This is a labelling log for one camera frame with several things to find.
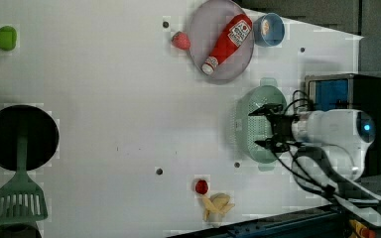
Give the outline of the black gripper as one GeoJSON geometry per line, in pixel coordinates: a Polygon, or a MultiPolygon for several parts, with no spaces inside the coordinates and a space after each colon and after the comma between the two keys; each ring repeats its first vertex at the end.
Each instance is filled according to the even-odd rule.
{"type": "Polygon", "coordinates": [[[292,125],[299,120],[299,117],[296,115],[286,115],[282,110],[282,104],[264,104],[262,107],[249,113],[249,116],[266,115],[271,124],[272,137],[266,140],[255,141],[255,144],[271,150],[273,153],[284,153],[289,151],[291,146],[300,145],[292,131],[292,125]]]}

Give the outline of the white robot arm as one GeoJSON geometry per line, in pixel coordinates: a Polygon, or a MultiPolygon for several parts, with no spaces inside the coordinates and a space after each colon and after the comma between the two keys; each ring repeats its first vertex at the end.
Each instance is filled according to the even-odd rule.
{"type": "Polygon", "coordinates": [[[368,149],[376,138],[373,119],[356,109],[289,114],[266,104],[249,114],[262,116],[272,135],[255,143],[274,156],[291,153],[287,170],[305,191],[339,205],[366,223],[381,227],[381,195],[356,181],[363,175],[368,149]]]}

